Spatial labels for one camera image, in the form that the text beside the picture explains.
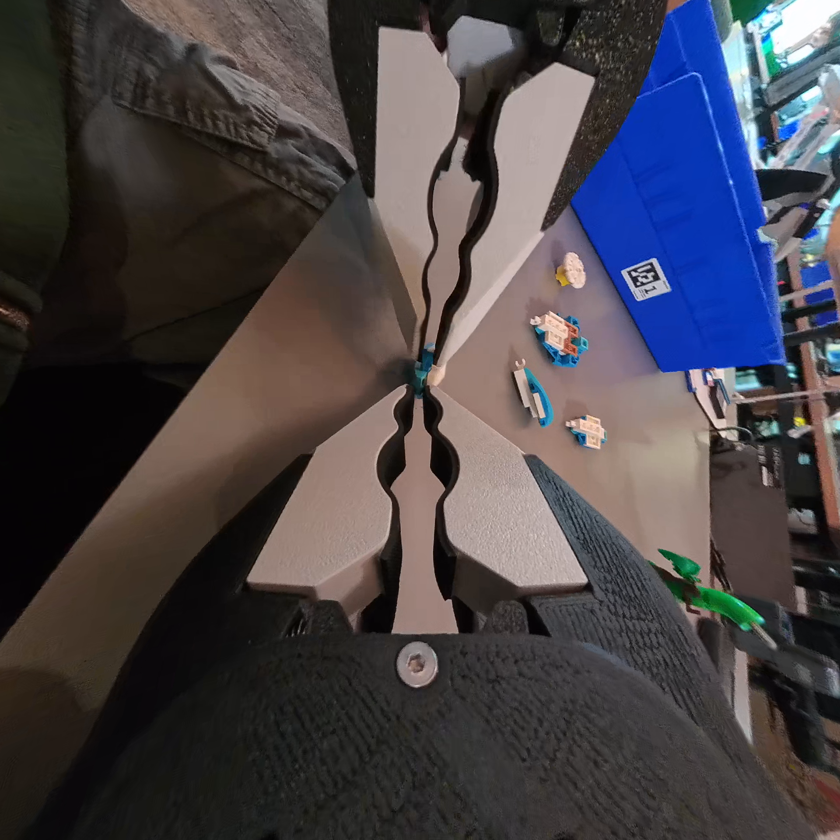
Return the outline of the white printed tag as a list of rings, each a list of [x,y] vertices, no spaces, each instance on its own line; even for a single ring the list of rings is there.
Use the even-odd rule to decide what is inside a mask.
[[[657,258],[652,257],[622,269],[621,276],[636,302],[643,302],[672,291]]]

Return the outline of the white blue curved lego piece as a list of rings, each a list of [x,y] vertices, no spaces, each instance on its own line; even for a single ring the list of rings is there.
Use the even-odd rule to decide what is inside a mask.
[[[525,360],[515,360],[511,372],[521,404],[541,427],[553,422],[553,407],[539,379],[531,372]]]

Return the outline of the green lego leaves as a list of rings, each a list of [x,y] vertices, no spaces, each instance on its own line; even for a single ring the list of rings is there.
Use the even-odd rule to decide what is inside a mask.
[[[726,591],[700,584],[701,567],[698,563],[666,549],[659,549],[658,553],[669,563],[670,569],[656,563],[649,565],[677,602],[682,603],[689,612],[715,613],[734,623],[743,632],[764,632],[764,619],[748,604]]]

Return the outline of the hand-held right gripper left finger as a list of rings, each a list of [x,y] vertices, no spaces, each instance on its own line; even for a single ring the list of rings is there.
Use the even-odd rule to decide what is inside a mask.
[[[415,396],[397,387],[312,452],[248,574],[248,586],[339,603],[391,631],[403,565],[400,506]]]

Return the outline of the person's grey clothing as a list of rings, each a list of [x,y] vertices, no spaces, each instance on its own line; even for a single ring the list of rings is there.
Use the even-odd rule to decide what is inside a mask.
[[[24,371],[194,382],[354,174],[139,2],[2,2],[2,402]]]

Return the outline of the black cardboard box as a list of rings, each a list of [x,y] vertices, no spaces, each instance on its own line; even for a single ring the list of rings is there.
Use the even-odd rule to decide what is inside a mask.
[[[710,535],[728,582],[794,610],[788,510],[777,447],[743,444],[710,456]]]

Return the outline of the blue plastic bin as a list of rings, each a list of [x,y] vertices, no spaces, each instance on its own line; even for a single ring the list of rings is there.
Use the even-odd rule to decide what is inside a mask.
[[[773,248],[709,2],[668,13],[572,207],[661,371],[785,361]],[[636,302],[621,271],[652,257],[672,291]]]

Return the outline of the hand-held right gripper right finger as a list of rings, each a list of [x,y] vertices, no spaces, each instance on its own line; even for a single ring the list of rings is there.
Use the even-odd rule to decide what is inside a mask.
[[[585,570],[520,447],[435,387],[423,395],[423,420],[430,468],[443,487],[434,574],[455,616],[584,592]]]

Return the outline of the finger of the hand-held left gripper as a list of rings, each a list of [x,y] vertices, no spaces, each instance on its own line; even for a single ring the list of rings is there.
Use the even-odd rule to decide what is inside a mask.
[[[424,277],[436,236],[430,201],[459,101],[459,84],[424,31],[379,29],[370,204],[393,257],[392,296],[409,349],[424,337]]]
[[[440,319],[437,367],[451,361],[542,238],[594,85],[593,76],[552,63],[498,106],[488,137],[490,171]]]

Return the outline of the blue white orange lego assembly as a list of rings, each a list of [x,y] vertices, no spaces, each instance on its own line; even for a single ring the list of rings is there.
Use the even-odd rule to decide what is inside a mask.
[[[582,355],[589,349],[578,318],[548,311],[529,322],[552,364],[570,369],[578,366]]]

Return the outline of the small white blue lego assembly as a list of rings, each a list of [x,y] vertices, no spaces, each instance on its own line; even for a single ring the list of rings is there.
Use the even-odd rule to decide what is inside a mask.
[[[607,434],[601,420],[593,415],[582,415],[564,424],[576,442],[589,449],[600,450],[606,443]]]

